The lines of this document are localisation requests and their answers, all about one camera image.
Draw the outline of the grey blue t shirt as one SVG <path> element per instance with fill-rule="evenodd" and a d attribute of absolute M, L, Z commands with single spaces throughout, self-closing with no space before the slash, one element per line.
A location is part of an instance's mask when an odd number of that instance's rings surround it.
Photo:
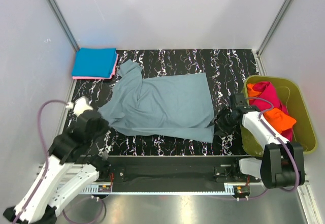
<path fill-rule="evenodd" d="M 214 109 L 205 73 L 143 78 L 128 60 L 118 70 L 111 99 L 99 108 L 126 136 L 161 135 L 211 143 Z"/>

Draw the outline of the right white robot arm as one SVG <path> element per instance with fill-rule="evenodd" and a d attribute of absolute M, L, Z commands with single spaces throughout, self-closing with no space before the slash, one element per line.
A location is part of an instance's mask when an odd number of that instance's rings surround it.
<path fill-rule="evenodd" d="M 246 157 L 231 168 L 231 177 L 243 181 L 248 175 L 262 181 L 267 189 L 294 191 L 305 182 L 303 148 L 278 133 L 265 119 L 264 112 L 250 105 L 242 93 L 230 96 L 231 105 L 212 119 L 215 134 L 225 137 L 237 126 L 247 129 L 264 149 L 260 158 Z"/>

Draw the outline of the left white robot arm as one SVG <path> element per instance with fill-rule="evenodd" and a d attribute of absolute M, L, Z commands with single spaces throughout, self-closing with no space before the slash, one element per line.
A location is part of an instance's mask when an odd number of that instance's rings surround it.
<path fill-rule="evenodd" d="M 55 223 L 71 200 L 87 185 L 105 181 L 110 165 L 94 155 L 64 186 L 59 184 L 92 140 L 104 135 L 108 122 L 99 112 L 86 110 L 77 117 L 76 125 L 56 136 L 48 150 L 49 157 L 25 197 L 8 207 L 3 217 L 11 223 Z"/>

